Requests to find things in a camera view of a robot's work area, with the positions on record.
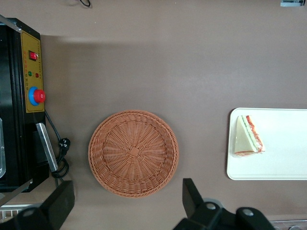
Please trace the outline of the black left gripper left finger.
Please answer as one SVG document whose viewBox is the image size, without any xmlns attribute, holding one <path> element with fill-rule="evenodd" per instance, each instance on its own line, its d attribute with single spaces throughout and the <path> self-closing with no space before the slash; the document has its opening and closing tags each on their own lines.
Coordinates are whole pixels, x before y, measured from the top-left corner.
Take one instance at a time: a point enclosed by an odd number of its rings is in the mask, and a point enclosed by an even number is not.
<svg viewBox="0 0 307 230">
<path fill-rule="evenodd" d="M 38 207 L 23 210 L 14 218 L 17 230 L 59 230 L 75 204 L 73 181 L 62 182 Z"/>
</svg>

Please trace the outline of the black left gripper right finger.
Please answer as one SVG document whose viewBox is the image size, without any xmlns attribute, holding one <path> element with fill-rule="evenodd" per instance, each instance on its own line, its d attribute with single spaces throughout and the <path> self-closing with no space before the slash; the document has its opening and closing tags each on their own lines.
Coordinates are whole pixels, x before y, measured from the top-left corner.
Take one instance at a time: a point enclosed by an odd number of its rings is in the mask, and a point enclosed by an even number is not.
<svg viewBox="0 0 307 230">
<path fill-rule="evenodd" d="M 240 207 L 235 213 L 213 201 L 204 201 L 191 178 L 184 178 L 182 203 L 187 214 L 176 230 L 272 230 L 274 226 L 262 212 Z"/>
</svg>

